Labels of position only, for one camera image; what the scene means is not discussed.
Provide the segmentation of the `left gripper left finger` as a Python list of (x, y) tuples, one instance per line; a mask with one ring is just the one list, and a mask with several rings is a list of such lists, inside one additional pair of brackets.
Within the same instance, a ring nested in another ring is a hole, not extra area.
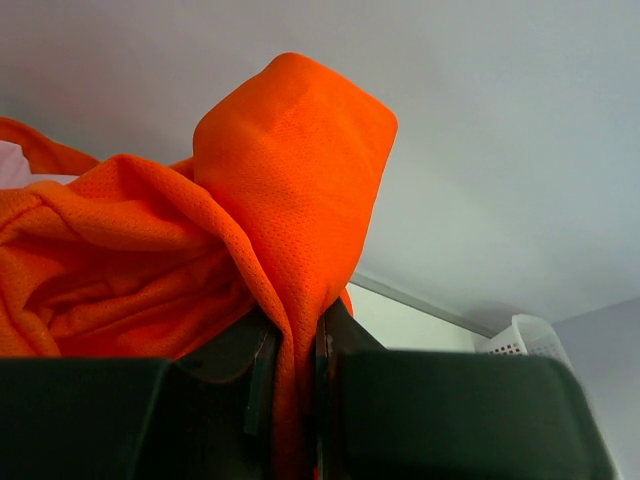
[(267, 479), (279, 331), (253, 310), (166, 358), (5, 358), (5, 479)]

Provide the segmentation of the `orange t shirt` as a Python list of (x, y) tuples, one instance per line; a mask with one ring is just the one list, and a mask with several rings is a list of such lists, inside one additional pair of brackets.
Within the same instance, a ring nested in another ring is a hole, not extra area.
[(282, 335), (274, 473), (310, 478), (316, 323), (347, 296), (397, 128), (296, 53), (209, 111), (170, 166), (101, 162), (3, 118), (41, 181), (1, 193), (2, 355), (176, 359), (260, 307)]

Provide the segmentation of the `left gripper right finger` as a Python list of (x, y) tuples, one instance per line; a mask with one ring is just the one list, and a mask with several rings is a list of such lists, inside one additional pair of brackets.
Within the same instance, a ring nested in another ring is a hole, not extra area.
[(336, 302), (316, 331), (322, 479), (611, 479), (574, 374), (544, 357), (389, 350)]

